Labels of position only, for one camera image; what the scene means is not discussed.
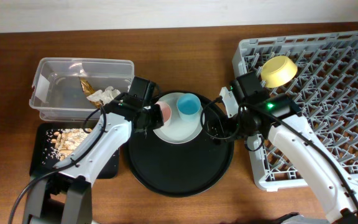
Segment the grey plate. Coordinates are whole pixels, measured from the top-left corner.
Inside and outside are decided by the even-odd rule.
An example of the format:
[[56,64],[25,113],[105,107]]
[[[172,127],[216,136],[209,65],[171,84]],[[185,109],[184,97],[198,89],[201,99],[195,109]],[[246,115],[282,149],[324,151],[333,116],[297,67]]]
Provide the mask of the grey plate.
[[199,135],[202,130],[200,123],[201,109],[199,118],[195,121],[184,121],[180,118],[177,110],[177,100],[185,93],[173,92],[162,96],[158,101],[164,101],[169,104],[172,109],[172,117],[170,125],[167,127],[162,126],[155,129],[154,133],[161,140],[172,144],[183,144],[190,142]]

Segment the gold foil wrapper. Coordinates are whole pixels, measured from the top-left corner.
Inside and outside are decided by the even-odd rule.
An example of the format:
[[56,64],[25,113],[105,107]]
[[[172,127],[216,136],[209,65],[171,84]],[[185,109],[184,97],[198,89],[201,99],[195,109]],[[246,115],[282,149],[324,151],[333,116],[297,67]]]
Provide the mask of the gold foil wrapper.
[[[80,84],[81,84],[81,88],[83,93],[85,94],[85,97],[89,97],[90,95],[94,94],[96,91],[94,90],[94,88],[90,85],[90,83],[85,79],[85,78],[80,78]],[[97,102],[97,101],[91,101],[89,100],[89,102],[94,105],[96,108],[100,108],[101,103]]]

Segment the food scraps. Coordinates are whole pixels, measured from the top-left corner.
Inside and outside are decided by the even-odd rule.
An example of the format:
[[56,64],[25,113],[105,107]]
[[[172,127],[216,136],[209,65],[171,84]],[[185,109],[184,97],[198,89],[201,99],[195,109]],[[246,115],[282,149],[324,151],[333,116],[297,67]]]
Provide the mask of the food scraps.
[[51,129],[46,133],[46,143],[42,152],[46,159],[62,161],[70,156],[85,140],[88,133],[82,129]]

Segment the pink cup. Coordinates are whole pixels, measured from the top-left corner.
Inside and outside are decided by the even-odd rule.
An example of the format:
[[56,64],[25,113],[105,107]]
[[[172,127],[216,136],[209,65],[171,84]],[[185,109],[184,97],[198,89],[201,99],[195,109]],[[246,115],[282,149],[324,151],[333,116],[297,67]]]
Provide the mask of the pink cup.
[[163,126],[167,127],[170,125],[171,117],[172,117],[172,109],[169,106],[168,103],[164,101],[158,101],[156,102],[156,105],[160,106],[160,109],[162,111],[162,117],[163,117]]

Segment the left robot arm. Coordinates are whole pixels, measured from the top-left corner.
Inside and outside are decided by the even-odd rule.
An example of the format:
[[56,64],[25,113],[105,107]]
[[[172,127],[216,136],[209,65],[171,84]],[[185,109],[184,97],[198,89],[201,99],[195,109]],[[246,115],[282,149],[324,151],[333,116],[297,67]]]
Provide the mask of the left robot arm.
[[99,173],[132,134],[163,126],[160,106],[153,103],[158,89],[135,77],[128,92],[100,106],[85,140],[52,169],[35,174],[19,195],[26,199],[23,223],[94,223],[92,186]]

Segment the blue cup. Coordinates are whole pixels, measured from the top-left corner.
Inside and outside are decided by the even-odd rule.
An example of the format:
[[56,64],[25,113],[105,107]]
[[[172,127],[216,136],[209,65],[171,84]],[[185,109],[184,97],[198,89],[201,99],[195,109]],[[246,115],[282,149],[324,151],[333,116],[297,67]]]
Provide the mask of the blue cup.
[[195,121],[199,118],[201,109],[200,99],[192,94],[185,93],[177,100],[177,110],[179,116],[184,121]]

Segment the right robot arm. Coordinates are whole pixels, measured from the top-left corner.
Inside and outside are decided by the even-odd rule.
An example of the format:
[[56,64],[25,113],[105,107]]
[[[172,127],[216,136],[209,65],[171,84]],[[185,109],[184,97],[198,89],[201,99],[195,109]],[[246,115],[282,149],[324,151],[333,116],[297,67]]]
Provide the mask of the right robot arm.
[[250,72],[236,77],[229,88],[223,87],[212,103],[222,103],[227,118],[222,136],[212,130],[216,121],[201,123],[211,138],[231,142],[261,135],[290,160],[330,223],[358,223],[358,181],[325,148],[289,96],[271,97]]

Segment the white tissue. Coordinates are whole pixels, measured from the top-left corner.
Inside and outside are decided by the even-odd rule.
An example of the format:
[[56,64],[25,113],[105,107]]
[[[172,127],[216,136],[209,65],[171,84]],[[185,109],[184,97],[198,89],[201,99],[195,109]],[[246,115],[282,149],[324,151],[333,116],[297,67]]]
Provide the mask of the white tissue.
[[108,86],[105,90],[98,90],[86,98],[93,103],[107,104],[120,94],[118,89]]

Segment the yellow bowl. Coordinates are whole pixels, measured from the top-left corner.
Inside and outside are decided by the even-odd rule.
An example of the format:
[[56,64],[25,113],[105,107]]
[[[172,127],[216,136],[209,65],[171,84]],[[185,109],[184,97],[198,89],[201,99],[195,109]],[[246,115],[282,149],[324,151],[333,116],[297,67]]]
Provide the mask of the yellow bowl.
[[297,71],[296,64],[289,57],[281,55],[265,62],[260,76],[266,88],[276,88],[291,81]]

